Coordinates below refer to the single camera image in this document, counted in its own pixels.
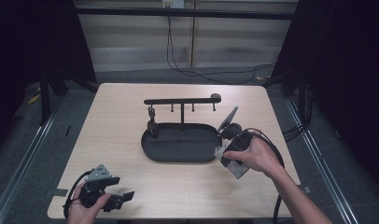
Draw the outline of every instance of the wooden table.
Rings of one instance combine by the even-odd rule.
[[[264,174],[248,171],[236,179],[218,160],[208,163],[159,163],[150,160],[141,147],[149,116],[146,99],[207,98],[221,95],[221,103],[186,105],[186,123],[206,123],[215,128],[239,106],[232,122],[243,128],[262,130],[280,150],[288,173],[300,184],[266,90],[254,86],[103,84],[97,92],[82,127],[58,189],[71,189],[85,171],[104,164],[116,186],[106,192],[134,190],[133,200],[120,210],[101,211],[98,217],[149,218],[248,218],[271,217],[277,191]],[[155,120],[180,122],[179,105],[154,105]],[[55,196],[49,206],[51,218],[63,218],[64,197]],[[280,217],[290,217],[282,203]]]

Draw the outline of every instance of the wall outlet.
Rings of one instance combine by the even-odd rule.
[[[184,0],[173,0],[173,8],[184,8]]]
[[[162,0],[163,8],[173,8],[173,0]]]

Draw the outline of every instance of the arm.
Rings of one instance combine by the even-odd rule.
[[[68,224],[92,224],[100,209],[105,206],[111,197],[111,194],[106,193],[97,200],[94,206],[87,208],[83,206],[78,199],[79,193],[84,185],[85,183],[78,185],[76,191],[74,191],[73,202],[70,204]]]
[[[245,151],[228,151],[224,157],[244,162],[270,177],[296,223],[331,223],[324,213],[297,187],[280,165],[271,148],[253,137]]]

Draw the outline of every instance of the forearm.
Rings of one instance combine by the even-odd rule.
[[[297,224],[331,223],[324,213],[298,188],[283,167],[277,167],[270,178]]]

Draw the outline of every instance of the black horizontal pole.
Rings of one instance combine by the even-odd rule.
[[[184,99],[155,99],[145,100],[145,105],[177,105],[177,104],[217,104],[221,98],[184,98]]]
[[[204,17],[290,21],[291,12],[229,11],[208,9],[146,8],[146,7],[28,7],[34,12],[75,13],[88,15],[130,15],[167,17]]]

